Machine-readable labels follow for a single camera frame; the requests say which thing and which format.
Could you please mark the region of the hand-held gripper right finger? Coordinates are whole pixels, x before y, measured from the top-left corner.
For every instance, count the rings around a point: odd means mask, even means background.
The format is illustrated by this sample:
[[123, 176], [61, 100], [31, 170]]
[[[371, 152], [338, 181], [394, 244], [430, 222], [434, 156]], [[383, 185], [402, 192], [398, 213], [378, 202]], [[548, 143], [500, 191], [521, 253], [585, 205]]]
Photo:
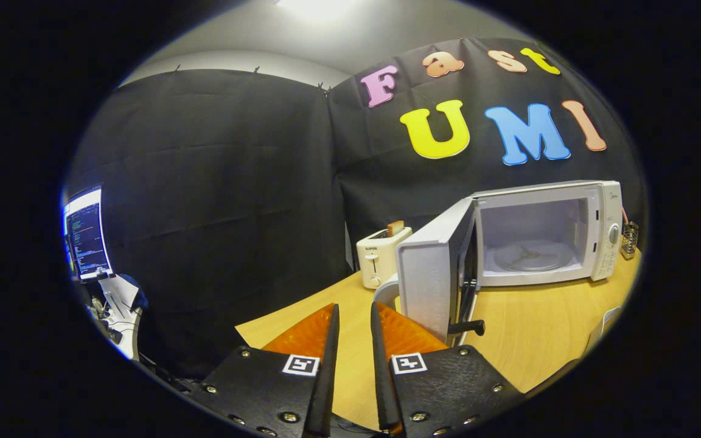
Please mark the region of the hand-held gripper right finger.
[[372, 351], [378, 423], [393, 437], [459, 437], [524, 400], [472, 346], [446, 346], [375, 302]]

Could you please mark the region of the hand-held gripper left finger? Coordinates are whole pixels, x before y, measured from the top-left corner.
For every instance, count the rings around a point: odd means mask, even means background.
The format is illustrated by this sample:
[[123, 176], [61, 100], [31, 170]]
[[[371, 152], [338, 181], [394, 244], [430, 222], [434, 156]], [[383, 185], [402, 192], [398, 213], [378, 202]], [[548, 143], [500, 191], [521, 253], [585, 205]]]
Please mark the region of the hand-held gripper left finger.
[[328, 437], [339, 331], [330, 303], [261, 349], [234, 349], [189, 398], [256, 437]]

